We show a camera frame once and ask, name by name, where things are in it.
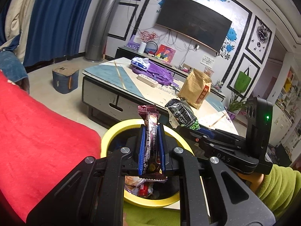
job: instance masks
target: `screw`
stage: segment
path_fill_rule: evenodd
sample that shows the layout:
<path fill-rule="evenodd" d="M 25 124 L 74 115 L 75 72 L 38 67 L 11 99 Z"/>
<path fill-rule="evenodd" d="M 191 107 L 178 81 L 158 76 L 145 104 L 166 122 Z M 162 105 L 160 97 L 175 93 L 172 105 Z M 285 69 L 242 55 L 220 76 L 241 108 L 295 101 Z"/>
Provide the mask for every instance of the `screw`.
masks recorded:
<path fill-rule="evenodd" d="M 219 159 L 218 159 L 217 157 L 215 157 L 215 156 L 211 157 L 211 158 L 210 158 L 210 161 L 211 161 L 213 164 L 219 163 Z"/>
<path fill-rule="evenodd" d="M 182 149 L 181 147 L 175 147 L 173 149 L 174 152 L 178 153 L 178 154 L 182 154 L 184 152 L 184 149 Z"/>
<path fill-rule="evenodd" d="M 123 153 L 123 154 L 127 154 L 127 153 L 130 152 L 130 148 L 128 148 L 128 147 L 122 147 L 122 148 L 120 149 L 120 152 Z"/>
<path fill-rule="evenodd" d="M 93 161 L 94 161 L 94 158 L 92 156 L 88 156 L 85 158 L 85 163 L 87 163 L 87 164 L 91 164 L 91 163 L 93 163 Z"/>

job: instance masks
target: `hand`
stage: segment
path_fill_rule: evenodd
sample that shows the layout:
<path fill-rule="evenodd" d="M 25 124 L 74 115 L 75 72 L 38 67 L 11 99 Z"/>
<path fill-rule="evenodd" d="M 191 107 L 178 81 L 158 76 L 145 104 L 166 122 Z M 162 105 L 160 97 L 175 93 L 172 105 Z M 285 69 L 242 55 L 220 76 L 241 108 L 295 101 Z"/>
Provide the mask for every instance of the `hand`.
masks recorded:
<path fill-rule="evenodd" d="M 247 181 L 251 182 L 250 189 L 255 193 L 263 182 L 264 175 L 261 173 L 253 172 L 250 175 L 244 175 L 241 173 L 237 173 L 237 175 Z"/>
<path fill-rule="evenodd" d="M 128 223 L 125 220 L 126 220 L 126 213 L 123 214 L 123 226 L 128 226 Z"/>

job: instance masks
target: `potted plant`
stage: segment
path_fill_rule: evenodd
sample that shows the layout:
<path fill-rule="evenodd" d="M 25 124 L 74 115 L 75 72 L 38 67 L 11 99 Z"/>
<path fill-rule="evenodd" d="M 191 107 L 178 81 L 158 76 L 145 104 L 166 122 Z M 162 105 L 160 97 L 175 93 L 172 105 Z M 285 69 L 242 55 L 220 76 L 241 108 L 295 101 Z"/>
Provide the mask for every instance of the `potted plant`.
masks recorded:
<path fill-rule="evenodd" d="M 232 92 L 229 107 L 226 109 L 231 120 L 234 120 L 236 115 L 242 108 L 246 107 L 246 99 L 240 99 L 239 93 Z"/>

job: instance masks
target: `power strip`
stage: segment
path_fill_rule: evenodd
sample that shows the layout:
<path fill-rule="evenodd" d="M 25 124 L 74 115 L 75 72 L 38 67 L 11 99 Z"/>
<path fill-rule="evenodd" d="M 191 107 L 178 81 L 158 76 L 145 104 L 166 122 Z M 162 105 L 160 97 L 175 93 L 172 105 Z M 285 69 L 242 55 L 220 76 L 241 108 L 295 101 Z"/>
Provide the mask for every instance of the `power strip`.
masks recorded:
<path fill-rule="evenodd" d="M 137 78 L 138 78 L 138 80 L 146 83 L 147 85 L 149 85 L 151 87 L 156 87 L 158 85 L 157 81 L 155 81 L 154 79 L 149 78 L 146 75 L 139 74 Z"/>

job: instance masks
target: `stool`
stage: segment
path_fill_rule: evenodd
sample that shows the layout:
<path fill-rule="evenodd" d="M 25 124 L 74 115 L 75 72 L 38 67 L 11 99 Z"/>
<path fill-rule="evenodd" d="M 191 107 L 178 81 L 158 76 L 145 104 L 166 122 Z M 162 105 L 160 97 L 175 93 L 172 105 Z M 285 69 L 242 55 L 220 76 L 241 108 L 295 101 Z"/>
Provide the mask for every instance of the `stool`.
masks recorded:
<path fill-rule="evenodd" d="M 70 63 L 62 64 L 52 70 L 53 87 L 62 94 L 69 93 L 78 87 L 79 69 Z"/>

